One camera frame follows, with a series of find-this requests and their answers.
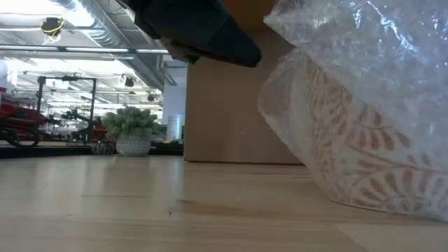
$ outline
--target decorative vase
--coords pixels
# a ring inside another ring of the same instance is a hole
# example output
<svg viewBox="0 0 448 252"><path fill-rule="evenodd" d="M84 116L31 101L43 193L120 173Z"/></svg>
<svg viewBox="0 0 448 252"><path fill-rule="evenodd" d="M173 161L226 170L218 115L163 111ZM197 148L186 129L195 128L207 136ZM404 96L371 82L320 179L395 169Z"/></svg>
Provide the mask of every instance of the decorative vase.
<svg viewBox="0 0 448 252"><path fill-rule="evenodd" d="M117 152L127 157L143 157L151 149L151 138L121 134L117 140Z"/></svg>

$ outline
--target bubble wrap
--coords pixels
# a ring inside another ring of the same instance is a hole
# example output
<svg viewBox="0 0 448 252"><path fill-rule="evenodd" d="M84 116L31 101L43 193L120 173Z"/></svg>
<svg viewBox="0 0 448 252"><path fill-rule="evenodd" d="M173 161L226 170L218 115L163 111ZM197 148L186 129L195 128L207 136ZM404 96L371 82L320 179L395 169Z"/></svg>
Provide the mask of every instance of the bubble wrap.
<svg viewBox="0 0 448 252"><path fill-rule="evenodd" d="M448 1L280 0L259 98L332 200L448 220Z"/></svg>

